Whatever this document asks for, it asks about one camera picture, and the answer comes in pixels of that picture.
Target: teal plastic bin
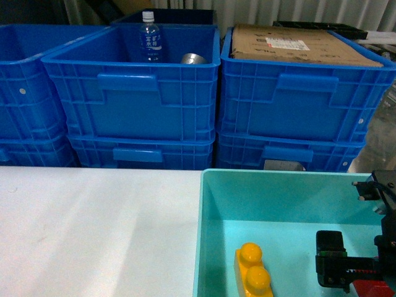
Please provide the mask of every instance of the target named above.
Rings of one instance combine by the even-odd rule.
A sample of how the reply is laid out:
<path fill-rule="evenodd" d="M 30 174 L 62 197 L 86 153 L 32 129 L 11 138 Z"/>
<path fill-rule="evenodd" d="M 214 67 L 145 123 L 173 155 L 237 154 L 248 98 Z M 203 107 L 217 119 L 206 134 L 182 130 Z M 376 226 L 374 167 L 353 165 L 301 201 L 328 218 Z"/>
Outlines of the teal plastic bin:
<path fill-rule="evenodd" d="M 357 296 L 323 288 L 316 232 L 342 231 L 349 256 L 374 257 L 381 218 L 357 199 L 369 174 L 206 170 L 201 177 L 194 297 L 238 296 L 235 250 L 261 246 L 276 297 Z"/>

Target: crate rim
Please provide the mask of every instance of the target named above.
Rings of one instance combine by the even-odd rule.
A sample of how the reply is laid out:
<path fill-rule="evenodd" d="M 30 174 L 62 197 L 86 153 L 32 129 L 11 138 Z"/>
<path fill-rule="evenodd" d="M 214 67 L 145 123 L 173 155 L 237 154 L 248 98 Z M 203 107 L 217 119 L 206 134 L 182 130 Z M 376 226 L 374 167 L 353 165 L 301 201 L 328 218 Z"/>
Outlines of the crate rim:
<path fill-rule="evenodd" d="M 361 148 L 366 145 L 366 141 L 362 142 L 336 142 L 336 141 L 319 141 L 319 140 L 300 140 L 288 139 L 279 137 L 266 137 L 266 136 L 247 136 L 246 134 L 240 135 L 237 133 L 217 132 L 219 136 L 232 137 L 238 139 L 258 140 L 267 142 L 283 142 L 286 144 L 303 144 L 303 145 L 321 145 L 321 146 L 337 146 L 337 147 L 351 147 Z"/>
<path fill-rule="evenodd" d="M 94 141 L 94 142 L 116 142 L 119 144 L 148 144 L 148 145 L 188 145 L 195 147 L 205 147 L 212 145 L 215 139 L 204 141 L 178 141 L 178 140 L 150 140 L 150 139 L 127 139 L 115 137 L 89 137 L 68 134 L 67 138 L 70 140 L 79 141 Z"/>
<path fill-rule="evenodd" d="M 220 55 L 220 58 L 224 61 L 228 62 L 243 62 L 243 63 L 249 63 L 249 64 L 268 64 L 268 65 L 276 65 L 276 66 L 294 66 L 294 67 L 304 67 L 304 68 L 326 68 L 326 69 L 348 69 L 348 70 L 377 70 L 377 71 L 396 71 L 396 62 L 392 62 L 386 58 L 383 58 L 381 56 L 378 56 L 375 53 L 372 53 L 370 50 L 358 45 L 357 43 L 354 43 L 350 41 L 347 38 L 342 37 L 341 35 L 333 32 L 333 31 L 327 31 L 331 35 L 337 37 L 339 40 L 342 42 L 346 43 L 350 47 L 352 47 L 355 51 L 356 49 L 359 49 L 363 51 L 364 53 L 368 54 L 369 58 L 365 56 L 366 58 L 373 60 L 375 62 L 380 62 L 384 67 L 369 67 L 369 66 L 349 66 L 349 65 L 331 65 L 331 64 L 309 64 L 309 63 L 299 63 L 299 62 L 281 62 L 281 61 L 260 61 L 260 60 L 248 60 L 248 59 L 234 59 L 230 58 L 230 53 L 226 52 L 229 51 L 231 48 L 231 38 L 232 38 L 232 32 L 234 28 L 229 27 L 227 29 L 227 33 L 225 35 L 225 41 L 222 49 L 222 53 Z"/>
<path fill-rule="evenodd" d="M 120 18 L 117 19 L 117 20 L 112 21 L 112 22 L 111 22 L 111 25 L 138 24 L 138 23 L 124 23 L 123 21 L 124 21 L 125 19 L 128 19 L 128 18 L 131 17 L 132 15 L 135 15 L 135 14 L 138 14 L 138 13 L 142 13 L 143 11 L 154 11 L 154 12 L 155 12 L 155 11 L 159 11 L 159 10 L 161 10 L 161 11 L 185 11 L 186 9 L 173 9 L 173 8 L 143 8 L 143 9 L 141 9 L 141 10 L 138 10 L 138 11 L 136 11 L 136 12 L 130 13 L 130 14 L 128 14 L 128 15 L 125 15 L 125 16 L 123 16 L 123 17 L 120 17 Z M 197 11 L 197 12 L 212 11 L 213 14 L 215 13 L 215 10 L 214 10 L 214 9 L 193 9 L 193 10 L 194 10 L 194 12 L 195 12 L 195 11 Z M 172 26 L 172 25 L 180 25 L 180 26 L 182 26 L 182 25 L 187 25 L 187 26 L 194 26 L 194 27 L 196 27 L 196 26 L 205 26 L 205 27 L 215 26 L 215 27 L 217 27 L 217 25 L 215 25 L 215 24 L 207 24 L 207 25 L 205 25 L 205 24 L 169 24 L 169 23 L 157 23 L 157 22 L 156 22 L 156 24 L 157 24 L 157 25 L 158 25 L 158 24 L 159 24 L 159 25 L 162 25 L 162 26 L 164 26 L 164 27 L 168 27 L 169 25 L 170 25 L 170 26 Z"/>
<path fill-rule="evenodd" d="M 91 66 L 116 66 L 116 67 L 177 67 L 177 68 L 213 68 L 218 67 L 221 64 L 220 59 L 220 31 L 214 25 L 178 25 L 178 24 L 169 24 L 166 26 L 168 28 L 197 28 L 197 26 L 203 26 L 204 28 L 210 28 L 212 26 L 215 30 L 214 39 L 213 39 L 213 51 L 212 51 L 212 62 L 208 64 L 181 64 L 181 63 L 143 63 L 143 62 L 101 62 L 101 61 L 83 61 L 83 60 L 62 60 L 56 59 L 57 56 L 60 54 L 64 54 L 71 49 L 78 48 L 85 42 L 90 42 L 99 36 L 103 36 L 106 34 L 110 34 L 116 30 L 123 30 L 126 27 L 137 27 L 140 24 L 128 24 L 127 26 L 114 26 L 114 27 L 105 27 L 100 32 L 97 32 L 95 35 L 87 36 L 86 38 L 82 38 L 81 40 L 76 40 L 75 42 L 71 43 L 70 45 L 58 49 L 53 53 L 47 54 L 41 58 L 41 61 L 45 64 L 79 64 L 79 65 L 91 65 Z"/>
<path fill-rule="evenodd" d="M 1 26 L 0 26 L 0 29 L 5 28 L 5 27 L 31 27 L 31 26 L 35 26 L 35 27 L 36 27 L 36 26 L 37 26 L 37 27 L 58 27 L 58 26 L 67 26 L 67 27 L 74 27 L 74 28 L 77 28 L 77 27 L 81 27 L 81 26 L 83 26 L 83 25 L 59 25 L 59 24 L 8 24 L 8 25 L 1 25 Z M 40 58 L 43 58 L 43 57 L 45 57 L 45 56 L 47 56 L 47 55 L 49 55 L 49 54 L 52 54 L 52 53 L 54 53 L 54 52 L 56 52 L 56 51 L 58 51 L 58 50 L 60 50 L 60 49 L 62 49 L 62 48 L 67 48 L 69 45 L 72 45 L 72 44 L 74 44 L 74 43 L 76 43 L 76 42 L 78 42 L 78 41 L 81 41 L 81 40 L 84 40 L 84 39 L 89 38 L 89 37 L 91 37 L 91 36 L 94 36 L 94 35 L 100 33 L 102 30 L 104 30 L 104 29 L 106 28 L 106 26 L 103 26 L 103 25 L 84 25 L 84 27 L 98 27 L 98 31 L 97 31 L 97 32 L 93 32 L 93 33 L 89 33 L 89 34 L 84 35 L 84 36 L 81 36 L 81 37 L 78 37 L 78 38 L 76 38 L 76 39 L 74 39 L 74 40 L 70 40 L 70 41 L 68 41 L 68 42 L 66 42 L 66 43 L 63 43 L 63 44 L 58 45 L 58 46 L 55 46 L 55 47 L 50 48 L 50 49 L 48 49 L 48 50 L 46 50 L 46 51 L 43 51 L 42 53 L 35 54 L 35 55 L 30 56 L 30 57 L 27 57 L 27 58 L 25 58 L 25 59 L 21 59 L 21 60 L 7 60 L 7 61 L 5 61 L 5 60 L 0 60 L 0 65 L 5 65 L 5 66 L 6 66 L 6 65 L 15 65 L 15 64 L 25 64 L 25 63 L 29 63 L 29 62 L 35 61 L 35 60 L 40 59 Z"/>

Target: plastic water bottle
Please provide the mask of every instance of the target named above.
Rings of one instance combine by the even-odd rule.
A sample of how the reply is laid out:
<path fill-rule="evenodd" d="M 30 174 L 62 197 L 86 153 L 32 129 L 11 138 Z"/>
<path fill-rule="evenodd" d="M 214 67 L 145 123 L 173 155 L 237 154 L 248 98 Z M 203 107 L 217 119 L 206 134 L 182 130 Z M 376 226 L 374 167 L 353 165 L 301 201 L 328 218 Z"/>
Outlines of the plastic water bottle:
<path fill-rule="evenodd" d="M 144 24 L 140 27 L 142 54 L 149 62 L 162 60 L 162 40 L 160 29 L 154 24 L 154 12 L 143 11 Z"/>

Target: bottle label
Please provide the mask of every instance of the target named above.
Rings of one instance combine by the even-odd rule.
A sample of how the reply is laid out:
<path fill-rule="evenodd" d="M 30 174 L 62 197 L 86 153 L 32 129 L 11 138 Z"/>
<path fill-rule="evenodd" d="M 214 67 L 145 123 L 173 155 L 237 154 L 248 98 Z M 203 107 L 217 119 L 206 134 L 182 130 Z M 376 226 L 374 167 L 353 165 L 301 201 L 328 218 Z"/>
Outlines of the bottle label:
<path fill-rule="evenodd" d="M 146 57 L 159 58 L 162 50 L 160 32 L 141 33 L 142 51 Z"/>

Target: cardboard box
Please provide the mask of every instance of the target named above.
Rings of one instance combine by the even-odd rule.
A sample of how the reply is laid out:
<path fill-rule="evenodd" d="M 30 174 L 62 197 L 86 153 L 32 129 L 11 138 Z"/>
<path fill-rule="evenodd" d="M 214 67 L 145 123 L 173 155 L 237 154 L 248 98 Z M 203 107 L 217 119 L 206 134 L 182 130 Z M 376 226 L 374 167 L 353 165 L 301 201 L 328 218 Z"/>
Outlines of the cardboard box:
<path fill-rule="evenodd" d="M 235 59 L 382 67 L 325 30 L 236 25 Z"/>

